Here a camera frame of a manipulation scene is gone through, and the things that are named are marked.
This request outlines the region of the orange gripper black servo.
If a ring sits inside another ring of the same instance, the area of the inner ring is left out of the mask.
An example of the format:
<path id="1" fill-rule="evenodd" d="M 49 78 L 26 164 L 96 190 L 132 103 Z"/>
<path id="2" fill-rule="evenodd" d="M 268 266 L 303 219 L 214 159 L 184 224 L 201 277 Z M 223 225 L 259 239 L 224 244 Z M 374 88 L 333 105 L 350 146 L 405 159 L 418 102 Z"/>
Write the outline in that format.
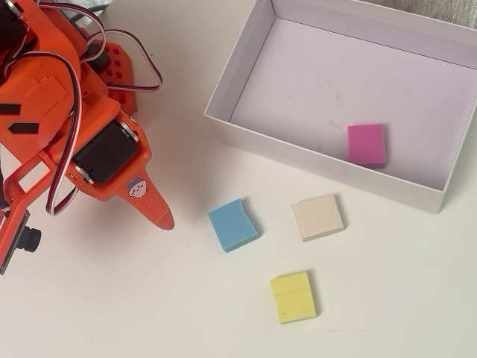
<path id="1" fill-rule="evenodd" d="M 80 190 L 106 201 L 117 195 L 161 229 L 173 229 L 171 209 L 145 170 L 151 149 L 144 131 L 111 98 L 87 98 L 72 158 Z"/>

